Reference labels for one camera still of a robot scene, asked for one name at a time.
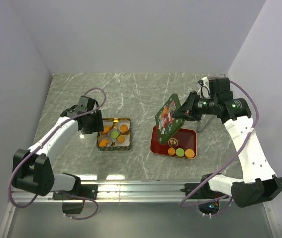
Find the orange fish cookie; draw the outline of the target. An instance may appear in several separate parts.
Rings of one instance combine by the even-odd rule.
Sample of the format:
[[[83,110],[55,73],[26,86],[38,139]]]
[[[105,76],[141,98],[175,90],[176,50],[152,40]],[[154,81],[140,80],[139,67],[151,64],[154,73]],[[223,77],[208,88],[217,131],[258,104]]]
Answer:
[[[99,144],[98,144],[98,146],[99,147],[107,147],[108,145],[109,145],[109,140],[108,139],[102,139],[102,140],[100,140],[99,141]]]
[[[102,132],[102,134],[107,134],[110,130],[111,130],[110,126],[105,126],[104,127],[104,131]]]

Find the orange round chip cookie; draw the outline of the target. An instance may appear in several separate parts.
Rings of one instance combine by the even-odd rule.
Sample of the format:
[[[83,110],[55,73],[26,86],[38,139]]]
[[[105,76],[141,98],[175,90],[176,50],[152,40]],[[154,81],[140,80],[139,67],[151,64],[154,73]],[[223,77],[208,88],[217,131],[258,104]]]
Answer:
[[[121,131],[121,132],[125,133],[125,132],[127,132],[128,130],[129,130],[129,127],[128,127],[127,125],[122,124],[122,125],[120,126],[120,131]]]

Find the orange swirl cookie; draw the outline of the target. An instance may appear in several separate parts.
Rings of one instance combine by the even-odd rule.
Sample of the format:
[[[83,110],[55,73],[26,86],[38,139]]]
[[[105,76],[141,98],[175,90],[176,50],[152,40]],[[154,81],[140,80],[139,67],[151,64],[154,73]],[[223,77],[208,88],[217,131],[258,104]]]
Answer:
[[[125,139],[125,136],[124,136],[124,135],[120,135],[120,136],[117,138],[117,142],[120,143],[120,144],[123,144],[125,141],[126,141],[126,139]]]

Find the gold tin lid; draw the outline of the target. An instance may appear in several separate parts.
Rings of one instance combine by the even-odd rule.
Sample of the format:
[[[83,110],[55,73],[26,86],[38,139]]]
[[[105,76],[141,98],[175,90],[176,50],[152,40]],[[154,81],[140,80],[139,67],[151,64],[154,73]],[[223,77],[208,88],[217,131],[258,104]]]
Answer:
[[[163,145],[184,125],[185,120],[174,118],[173,114],[181,107],[179,97],[173,93],[155,114],[158,143]]]

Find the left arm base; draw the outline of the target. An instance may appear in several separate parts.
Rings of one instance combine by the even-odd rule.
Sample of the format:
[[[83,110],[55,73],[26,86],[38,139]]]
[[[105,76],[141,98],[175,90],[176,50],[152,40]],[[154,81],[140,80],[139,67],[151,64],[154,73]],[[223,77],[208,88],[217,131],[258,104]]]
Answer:
[[[62,201],[62,211],[65,217],[74,220],[92,218],[98,212],[99,205],[96,202],[98,186],[95,184],[81,185],[79,191],[53,192],[53,201]],[[84,206],[89,202],[95,205],[95,210],[86,217],[78,217],[83,212]]]

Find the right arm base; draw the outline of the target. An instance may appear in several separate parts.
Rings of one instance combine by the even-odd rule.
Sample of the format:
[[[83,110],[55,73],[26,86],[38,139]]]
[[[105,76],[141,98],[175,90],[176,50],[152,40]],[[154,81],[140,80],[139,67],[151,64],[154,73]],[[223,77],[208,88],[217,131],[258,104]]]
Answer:
[[[208,216],[211,218],[221,212],[220,201],[228,198],[228,195],[224,195],[221,192],[211,191],[209,185],[205,184],[202,188],[191,195],[187,201],[195,200],[196,203],[198,203],[198,212],[202,216]]]

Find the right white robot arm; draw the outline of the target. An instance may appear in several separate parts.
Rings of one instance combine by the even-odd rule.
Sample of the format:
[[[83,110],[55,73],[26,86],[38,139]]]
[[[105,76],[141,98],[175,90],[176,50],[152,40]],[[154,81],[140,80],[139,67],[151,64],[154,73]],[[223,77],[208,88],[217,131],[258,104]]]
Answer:
[[[255,126],[259,120],[258,109],[250,96],[235,98],[231,85],[241,92],[244,89],[227,77],[204,77],[198,82],[208,86],[209,96],[191,92],[173,117],[186,121],[200,121],[202,115],[215,115],[228,131],[236,154],[212,174],[206,175],[200,184],[180,202],[189,207],[187,200],[201,191],[206,198],[217,192],[221,198],[230,198],[240,208],[274,199],[282,191],[282,177],[270,166]]]

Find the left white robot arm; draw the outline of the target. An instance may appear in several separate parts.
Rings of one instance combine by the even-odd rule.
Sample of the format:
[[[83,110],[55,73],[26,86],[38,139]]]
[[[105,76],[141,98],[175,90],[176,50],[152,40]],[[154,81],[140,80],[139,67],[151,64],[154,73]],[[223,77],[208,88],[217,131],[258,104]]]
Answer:
[[[53,128],[37,144],[27,150],[18,149],[13,156],[11,185],[38,196],[64,191],[70,199],[77,199],[82,193],[80,177],[53,173],[52,162],[78,131],[92,134],[103,130],[99,107],[95,99],[81,96],[78,104],[61,113]]]

